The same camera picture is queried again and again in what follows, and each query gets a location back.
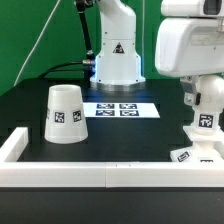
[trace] black table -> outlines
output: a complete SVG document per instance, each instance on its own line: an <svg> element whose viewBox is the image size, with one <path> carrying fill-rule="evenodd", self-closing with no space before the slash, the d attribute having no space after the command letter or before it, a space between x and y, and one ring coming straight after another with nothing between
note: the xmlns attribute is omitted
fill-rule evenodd
<svg viewBox="0 0 224 224"><path fill-rule="evenodd" d="M48 143L43 137L48 89L62 83L80 85L84 102L154 103L161 118L87 118L87 140ZM89 89L83 80L24 80L0 97L0 143L25 126L30 143L19 162L169 162L170 150L191 145L182 127L193 121L193 111L183 96L178 80L150 80L145 89L130 93ZM222 223L223 209L220 188L0 189L1 224Z"/></svg>

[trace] white block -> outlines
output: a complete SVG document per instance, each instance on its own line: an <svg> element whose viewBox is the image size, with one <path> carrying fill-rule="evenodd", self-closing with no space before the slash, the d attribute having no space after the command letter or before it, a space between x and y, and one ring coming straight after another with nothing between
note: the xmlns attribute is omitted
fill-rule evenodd
<svg viewBox="0 0 224 224"><path fill-rule="evenodd" d="M224 187L224 163L107 163L106 187Z"/></svg>
<svg viewBox="0 0 224 224"><path fill-rule="evenodd" d="M0 162L16 162L28 142L28 128L16 128L0 149Z"/></svg>
<svg viewBox="0 0 224 224"><path fill-rule="evenodd" d="M2 163L0 187L105 187L105 163Z"/></svg>

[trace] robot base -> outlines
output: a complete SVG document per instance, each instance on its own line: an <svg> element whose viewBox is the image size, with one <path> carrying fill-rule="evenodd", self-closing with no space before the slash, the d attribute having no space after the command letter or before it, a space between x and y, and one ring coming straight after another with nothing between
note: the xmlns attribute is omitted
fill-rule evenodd
<svg viewBox="0 0 224 224"><path fill-rule="evenodd" d="M173 162L197 162L214 163L224 162L219 150L216 149L218 142L222 142L224 133L219 130L213 135L201 135L195 132L191 126L183 127L193 145L188 148L171 151L170 157Z"/></svg>
<svg viewBox="0 0 224 224"><path fill-rule="evenodd" d="M94 89L111 91L111 92L130 92L134 90L144 89L145 82L137 82L134 84L127 84L127 85L116 85L116 84L104 84L90 81L90 87Z"/></svg>
<svg viewBox="0 0 224 224"><path fill-rule="evenodd" d="M173 162L197 162L197 163L214 163L224 162L220 154L215 149L207 152L188 147L184 149L174 150L170 153Z"/></svg>

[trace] green backdrop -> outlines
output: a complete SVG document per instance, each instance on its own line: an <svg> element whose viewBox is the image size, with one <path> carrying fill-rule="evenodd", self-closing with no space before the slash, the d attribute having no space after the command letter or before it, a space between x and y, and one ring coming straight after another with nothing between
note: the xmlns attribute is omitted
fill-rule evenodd
<svg viewBox="0 0 224 224"><path fill-rule="evenodd" d="M18 72L36 42L56 0L2 0L0 5L0 94L13 87ZM122 0L137 15L137 52L142 55L141 0ZM161 0L145 0L144 75L160 79L154 66L155 44L162 17ZM97 6L86 11L94 52L100 50L100 17ZM37 77L48 68L85 58L85 45L74 0L62 0L21 80ZM81 73L72 74L81 77Z"/></svg>

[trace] white cup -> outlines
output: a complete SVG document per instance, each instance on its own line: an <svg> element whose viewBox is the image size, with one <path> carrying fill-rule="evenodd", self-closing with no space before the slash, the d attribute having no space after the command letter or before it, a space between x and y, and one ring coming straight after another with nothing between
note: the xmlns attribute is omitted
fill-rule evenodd
<svg viewBox="0 0 224 224"><path fill-rule="evenodd" d="M50 87L45 139L53 143L70 144L87 137L80 87L75 85Z"/></svg>

